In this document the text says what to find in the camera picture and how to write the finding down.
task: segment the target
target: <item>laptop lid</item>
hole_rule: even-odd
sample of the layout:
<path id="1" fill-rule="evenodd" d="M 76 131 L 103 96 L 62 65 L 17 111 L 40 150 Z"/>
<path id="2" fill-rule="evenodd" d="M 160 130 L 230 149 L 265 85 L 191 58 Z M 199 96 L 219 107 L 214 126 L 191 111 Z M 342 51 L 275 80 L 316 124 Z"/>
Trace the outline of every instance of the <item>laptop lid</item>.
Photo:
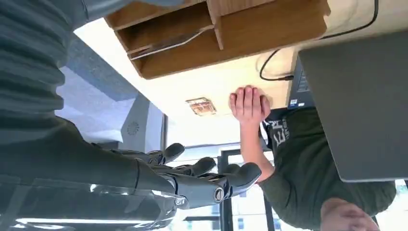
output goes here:
<path id="1" fill-rule="evenodd" d="M 343 181 L 408 179 L 408 32 L 299 53 Z"/>

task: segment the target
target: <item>black cable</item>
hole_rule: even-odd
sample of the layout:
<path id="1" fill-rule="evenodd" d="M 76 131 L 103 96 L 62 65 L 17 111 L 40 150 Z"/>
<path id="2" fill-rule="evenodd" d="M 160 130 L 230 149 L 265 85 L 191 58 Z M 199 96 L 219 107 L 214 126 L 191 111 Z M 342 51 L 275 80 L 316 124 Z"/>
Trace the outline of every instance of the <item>black cable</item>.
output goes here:
<path id="1" fill-rule="evenodd" d="M 321 37 L 319 40 L 331 39 L 331 38 L 334 38 L 334 37 L 338 37 L 338 36 L 342 36 L 342 35 L 354 33 L 354 32 L 356 32 L 356 31 L 359 31 L 359 30 L 362 30 L 362 29 L 365 29 L 365 28 L 371 26 L 371 25 L 377 20 L 377 17 L 378 17 L 378 8 L 379 8 L 379 6 L 378 6 L 379 3 L 378 3 L 378 2 L 379 2 L 379 0 L 374 0 L 374 13 L 373 13 L 373 17 L 372 17 L 372 19 L 371 19 L 371 21 L 370 21 L 369 23 L 367 23 L 367 24 L 365 24 L 365 25 L 363 25 L 363 26 L 360 26 L 360 27 L 351 29 L 351 30 L 347 30 L 347 31 L 340 32 L 340 33 L 337 33 L 337 34 L 332 34 L 332 35 L 327 35 L 327 36 Z M 266 61 L 265 61 L 264 64 L 262 65 L 261 70 L 259 71 L 259 77 L 260 77 L 261 79 L 263 79 L 263 80 L 265 80 L 265 81 L 283 81 L 283 80 L 287 81 L 287 80 L 292 80 L 292 79 L 294 78 L 294 76 L 285 76 L 285 77 L 280 77 L 280 78 L 265 78 L 265 77 L 262 76 L 262 72 L 264 71 L 265 66 L 269 63 L 270 59 L 271 59 L 276 53 L 278 53 L 279 50 L 280 50 L 280 49 L 278 49 L 278 50 L 272 52 L 272 54 L 270 54 L 270 56 L 266 59 Z"/>
<path id="2" fill-rule="evenodd" d="M 259 77 L 265 81 L 287 81 L 287 80 L 292 80 L 294 78 L 294 76 L 285 76 L 285 77 L 280 77 L 280 78 L 265 78 L 262 76 L 262 72 L 265 69 L 265 66 L 268 64 L 269 60 L 276 54 L 278 53 L 278 51 L 280 50 L 276 50 L 274 52 L 272 52 L 272 54 L 270 54 L 270 56 L 266 59 L 266 61 L 264 62 L 264 64 L 261 67 L 261 70 L 259 71 Z"/>

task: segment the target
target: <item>wooden desk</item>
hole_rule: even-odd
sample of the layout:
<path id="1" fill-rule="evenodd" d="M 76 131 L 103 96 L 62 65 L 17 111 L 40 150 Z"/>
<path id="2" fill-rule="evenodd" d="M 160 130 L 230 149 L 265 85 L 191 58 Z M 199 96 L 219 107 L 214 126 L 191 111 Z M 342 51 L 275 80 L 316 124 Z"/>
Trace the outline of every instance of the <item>wooden desk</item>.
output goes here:
<path id="1" fill-rule="evenodd" d="M 325 19 L 328 26 L 327 34 L 364 25 L 372 18 L 373 0 L 329 0 L 328 2 L 331 15 Z M 305 47 L 406 29 L 407 15 L 408 1 L 380 0 L 379 16 L 371 27 L 347 36 L 325 41 L 303 42 L 283 49 L 269 62 L 264 75 L 273 77 L 290 73 L 293 70 L 296 51 Z M 272 100 L 273 108 L 283 107 L 287 103 L 290 82 L 267 82 L 258 77 L 259 68 L 269 52 L 154 80 L 145 80 L 138 76 L 113 31 L 103 19 L 85 25 L 78 29 L 76 34 L 176 122 L 196 125 L 199 123 L 205 127 L 215 121 L 230 119 L 227 105 L 229 93 L 238 86 L 248 84 L 262 88 Z M 185 87 L 187 85 L 195 87 L 189 89 Z M 211 99 L 218 114 L 208 117 L 195 115 L 185 101 L 199 97 Z"/>

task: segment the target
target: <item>gray sleeve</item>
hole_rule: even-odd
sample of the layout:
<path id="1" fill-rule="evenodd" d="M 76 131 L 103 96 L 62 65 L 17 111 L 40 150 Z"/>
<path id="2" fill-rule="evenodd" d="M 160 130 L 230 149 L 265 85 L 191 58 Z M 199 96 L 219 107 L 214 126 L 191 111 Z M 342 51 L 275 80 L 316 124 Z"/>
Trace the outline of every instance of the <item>gray sleeve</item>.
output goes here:
<path id="1" fill-rule="evenodd" d="M 135 187 L 138 161 L 93 147 L 54 114 L 76 7 L 82 0 L 0 0 L 0 175 Z"/>
<path id="2" fill-rule="evenodd" d="M 291 209 L 291 200 L 295 198 L 295 191 L 284 177 L 275 172 L 268 179 L 260 182 L 259 186 L 280 217 L 283 213 L 290 212 L 287 210 Z"/>

